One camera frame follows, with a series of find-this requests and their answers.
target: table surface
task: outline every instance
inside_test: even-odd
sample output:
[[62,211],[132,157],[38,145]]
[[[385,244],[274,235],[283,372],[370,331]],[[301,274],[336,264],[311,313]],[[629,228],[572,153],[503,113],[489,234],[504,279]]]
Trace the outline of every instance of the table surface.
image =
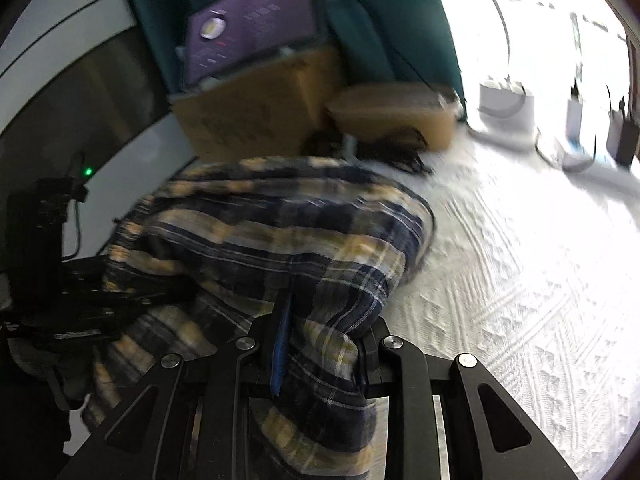
[[426,353],[475,354],[578,478],[600,479],[640,419],[640,198],[465,130],[426,158],[427,179],[372,165],[425,197],[438,222],[424,269],[383,317]]

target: teal curtain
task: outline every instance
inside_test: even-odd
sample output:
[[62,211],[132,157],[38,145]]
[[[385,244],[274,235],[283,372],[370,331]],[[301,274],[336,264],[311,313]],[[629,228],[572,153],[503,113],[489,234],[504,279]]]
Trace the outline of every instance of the teal curtain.
[[[215,0],[130,0],[169,92],[180,91],[175,47],[187,17]],[[323,0],[350,82],[443,83],[464,102],[458,58],[441,0]]]

